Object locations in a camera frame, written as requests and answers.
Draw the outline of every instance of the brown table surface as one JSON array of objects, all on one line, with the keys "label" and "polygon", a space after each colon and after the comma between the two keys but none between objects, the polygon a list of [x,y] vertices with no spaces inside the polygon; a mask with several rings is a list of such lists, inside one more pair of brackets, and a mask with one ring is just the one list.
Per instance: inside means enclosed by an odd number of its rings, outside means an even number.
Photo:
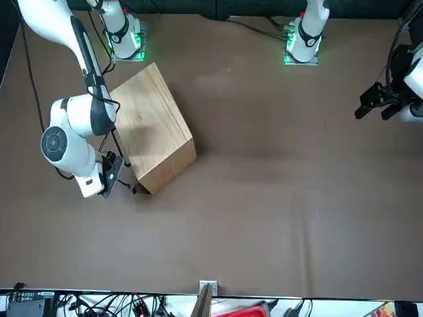
[{"label": "brown table surface", "polygon": [[[320,65],[285,67],[281,42],[242,26],[142,18],[146,61],[106,82],[155,61],[198,161],[157,195],[84,199],[40,151],[19,34],[0,90],[0,286],[195,293],[217,279],[225,295],[422,299],[423,125],[354,119],[397,21],[330,20]],[[47,125],[84,83],[67,48],[29,31],[28,45]]]}]

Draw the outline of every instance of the wire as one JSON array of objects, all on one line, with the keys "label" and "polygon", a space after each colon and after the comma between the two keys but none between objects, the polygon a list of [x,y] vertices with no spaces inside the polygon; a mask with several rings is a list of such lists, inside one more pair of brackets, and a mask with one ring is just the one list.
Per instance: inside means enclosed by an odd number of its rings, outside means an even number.
[{"label": "wire", "polygon": [[96,308],[96,306],[98,306],[99,304],[101,304],[102,302],[104,302],[106,299],[109,299],[112,296],[116,296],[115,294],[110,294],[107,295],[106,297],[104,297],[102,300],[100,300],[99,302],[97,302],[95,305],[91,306],[91,308]]},{"label": "wire", "polygon": [[106,307],[103,308],[103,313],[101,314],[101,316],[106,316],[107,312],[110,312],[112,314],[112,316],[116,316],[116,313],[113,313],[111,311],[109,311],[109,308],[112,306],[113,302],[120,296],[120,294],[116,294],[113,299],[107,303]]},{"label": "wire", "polygon": [[167,312],[165,307],[165,296],[159,297],[160,300],[160,307],[163,309],[163,311],[166,313],[167,316],[170,316],[170,314]]},{"label": "wire", "polygon": [[104,45],[104,42],[102,41],[101,36],[100,36],[100,34],[98,33],[97,27],[96,27],[96,26],[95,26],[95,24],[94,24],[94,20],[93,20],[93,17],[91,16],[91,12],[90,12],[90,11],[88,11],[88,15],[89,15],[89,17],[90,17],[91,24],[93,25],[93,28],[94,28],[95,34],[97,34],[97,37],[98,37],[98,39],[100,40],[100,43],[101,43],[101,45],[103,46],[103,48],[104,48],[104,50],[106,51],[107,56],[108,56],[108,65],[107,65],[107,66],[106,66],[106,68],[105,68],[105,69],[101,72],[101,75],[104,75],[104,74],[106,74],[106,73],[108,72],[108,70],[109,70],[110,66],[112,65],[112,56],[110,55],[110,53],[109,53],[109,51],[108,51],[108,49],[107,49],[106,45]]},{"label": "wire", "polygon": [[[121,313],[121,311],[123,311],[126,307],[128,307],[130,304],[135,303],[136,301],[141,302],[141,299],[145,299],[147,297],[150,297],[151,295],[146,295],[146,296],[142,296],[142,297],[138,297],[134,300],[131,300],[131,302],[129,302],[128,304],[126,304],[125,306],[123,306],[119,311],[115,312],[115,315]],[[154,303],[155,303],[155,298],[156,296],[153,297],[153,308],[154,308]],[[151,310],[151,317],[154,317],[154,310]]]},{"label": "wire", "polygon": [[[29,79],[30,79],[32,91],[33,91],[34,97],[35,97],[35,103],[36,103],[37,113],[38,113],[38,121],[40,122],[41,131],[42,131],[42,133],[44,133],[46,128],[44,127],[44,122],[43,122],[43,119],[42,119],[42,113],[41,113],[41,107],[40,107],[40,99],[38,97],[37,88],[35,87],[34,77],[32,75],[31,59],[30,59],[30,56],[29,56],[28,42],[26,41],[25,26],[24,26],[24,22],[23,22],[24,19],[22,17],[22,13],[20,12],[18,5],[13,0],[11,0],[11,3],[13,3],[13,5],[17,8],[17,11],[18,11],[19,20],[20,20],[20,31],[22,33],[22,39],[23,39],[24,48],[25,48],[26,65],[28,66]],[[54,168],[55,168],[56,172],[62,178],[66,179],[66,180],[74,179],[74,175],[66,176],[66,175],[62,174],[61,171],[57,167],[54,167]]]},{"label": "wire", "polygon": [[[121,148],[120,148],[120,146],[119,146],[119,142],[118,142],[118,140],[117,140],[117,138],[116,138],[116,136],[115,136],[115,134],[114,134],[114,130],[116,130],[116,128],[115,128],[115,127],[114,127],[112,130],[110,130],[110,132],[112,133],[114,143],[116,144],[116,147],[118,148],[119,155],[120,155],[122,158],[124,158],[124,154],[123,154],[123,152],[122,152],[122,150],[121,150]],[[131,164],[131,163],[127,163],[127,162],[126,162],[125,158],[124,158],[124,164],[125,164],[125,166],[126,166],[126,167],[131,167],[131,166],[132,166],[132,164]]]},{"label": "wire", "polygon": [[386,69],[386,65],[384,66],[384,68],[381,70],[381,73],[379,74],[379,76],[377,76],[375,83],[379,80],[379,78],[381,78],[383,71]]},{"label": "wire", "polygon": [[397,98],[397,95],[393,93],[391,87],[391,62],[392,62],[392,55],[397,47],[397,43],[401,33],[405,30],[406,26],[413,20],[413,18],[420,12],[421,8],[423,7],[422,0],[415,0],[412,5],[407,10],[406,14],[404,15],[403,20],[399,26],[397,33],[395,34],[394,40],[391,44],[391,48],[389,49],[388,60],[386,64],[386,72],[385,72],[385,81],[388,88],[388,92],[394,98]]},{"label": "wire", "polygon": [[107,99],[107,98],[103,98],[100,96],[97,96],[95,94],[93,94],[87,87],[87,94],[91,95],[93,98],[96,98],[99,101],[103,101],[103,102],[109,102],[111,104],[117,104],[118,105],[118,109],[116,109],[116,113],[118,113],[119,109],[120,109],[120,103],[118,101],[112,100],[112,99]]},{"label": "wire", "polygon": [[151,308],[151,317],[155,317],[156,310],[157,310],[157,299],[156,299],[156,297],[153,297],[153,305],[152,305],[152,308]]},{"label": "wire", "polygon": [[266,18],[266,20],[268,20],[270,23],[272,23],[272,25],[275,27],[275,28],[277,28],[278,30],[283,30],[284,29],[284,26],[285,26],[285,24],[284,23],[282,23],[282,24],[280,24],[280,23],[277,23],[272,17],[265,17]]},{"label": "wire", "polygon": [[[134,296],[132,295],[131,296],[131,303],[130,304],[132,304],[132,302],[134,301]],[[130,317],[131,316],[131,309],[132,309],[132,305],[130,305],[130,309],[129,309],[129,311],[128,311],[128,317]]]},{"label": "wire", "polygon": [[309,310],[309,314],[307,315],[307,317],[310,317],[312,311],[313,311],[313,299],[310,299],[310,310]]},{"label": "wire", "polygon": [[247,25],[245,23],[242,23],[242,22],[239,22],[239,21],[235,21],[235,20],[231,20],[231,19],[227,19],[226,21],[227,22],[231,22],[231,23],[235,23],[235,24],[238,24],[238,25],[241,25],[241,26],[244,26],[245,28],[248,28],[249,30],[255,31],[255,32],[260,33],[262,35],[269,36],[271,38],[275,38],[275,39],[277,39],[279,41],[286,40],[286,37],[283,36],[283,35],[279,35],[279,34],[272,33],[272,32],[267,32],[267,31],[263,31],[263,30],[260,30],[258,28],[255,28],[253,26],[249,26],[249,25]]},{"label": "wire", "polygon": [[119,310],[119,306],[122,307],[125,300],[126,300],[127,295],[124,295],[121,299],[119,304],[116,306],[116,310],[114,311],[114,314],[117,316],[117,311]]},{"label": "wire", "polygon": [[[137,11],[134,9],[134,8],[132,8],[130,5],[128,5],[127,3],[125,3],[125,2],[123,2],[123,1],[119,1],[121,4],[123,4],[125,7],[127,7],[129,10],[131,10],[133,13],[137,13]],[[156,9],[156,13],[159,13],[159,11],[160,11],[160,8],[159,8],[159,6],[156,4],[156,1],[155,0],[150,0],[150,2],[151,2],[151,4],[155,7],[155,9]]]},{"label": "wire", "polygon": [[301,309],[303,308],[305,302],[305,298],[301,299],[301,302],[294,308],[294,310],[299,314],[301,312]]},{"label": "wire", "polygon": [[63,316],[64,317],[66,317],[66,303],[67,303],[67,294],[65,295],[65,298],[63,299]]},{"label": "wire", "polygon": [[29,79],[31,81],[32,91],[34,92],[35,102],[36,102],[36,106],[37,106],[38,120],[40,121],[41,131],[42,131],[42,133],[44,133],[44,131],[46,129],[44,128],[44,122],[43,122],[43,119],[42,119],[40,99],[38,97],[37,89],[35,87],[34,77],[32,76],[32,68],[31,68],[31,60],[30,60],[29,50],[28,50],[28,43],[26,42],[25,27],[24,27],[23,18],[22,18],[22,15],[20,13],[20,10],[19,10],[19,17],[20,17],[20,32],[22,33],[22,38],[23,38],[23,41],[24,41],[26,64],[28,66]]}]

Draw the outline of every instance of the white robot link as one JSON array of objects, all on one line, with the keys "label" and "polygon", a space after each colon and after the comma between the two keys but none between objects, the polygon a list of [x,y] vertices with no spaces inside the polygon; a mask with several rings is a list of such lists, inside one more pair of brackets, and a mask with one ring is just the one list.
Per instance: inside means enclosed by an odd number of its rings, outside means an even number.
[{"label": "white robot link", "polygon": [[317,54],[329,13],[327,0],[308,0],[304,17],[294,20],[294,33],[286,50],[296,62],[308,63]]},{"label": "white robot link", "polygon": [[131,59],[141,49],[137,40],[141,34],[140,23],[129,13],[124,14],[119,0],[86,0],[98,12],[104,29],[118,59]]},{"label": "white robot link", "polygon": [[[124,160],[110,152],[107,157],[102,156],[85,137],[106,135],[114,128],[115,104],[118,103],[110,99],[87,31],[72,14],[66,0],[18,0],[18,4],[23,19],[35,33],[72,50],[87,89],[86,94],[53,103],[50,126],[41,139],[42,153],[56,168],[75,176],[84,197],[95,194],[108,197]],[[129,41],[125,40],[126,33],[122,28],[116,32],[118,25],[127,24],[118,6],[117,0],[105,1],[101,8],[107,29],[118,33],[120,38],[120,42],[114,44],[115,52],[130,56],[137,48],[132,41],[128,44]],[[117,16],[118,22],[114,22],[113,15]]]}]

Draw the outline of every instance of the wooden box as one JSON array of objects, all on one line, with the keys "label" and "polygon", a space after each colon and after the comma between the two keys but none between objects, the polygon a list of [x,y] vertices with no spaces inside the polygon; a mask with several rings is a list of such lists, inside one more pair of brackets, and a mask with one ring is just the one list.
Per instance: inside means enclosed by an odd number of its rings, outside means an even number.
[{"label": "wooden box", "polygon": [[194,141],[155,63],[110,93],[123,148],[141,185],[154,194],[196,159]]}]

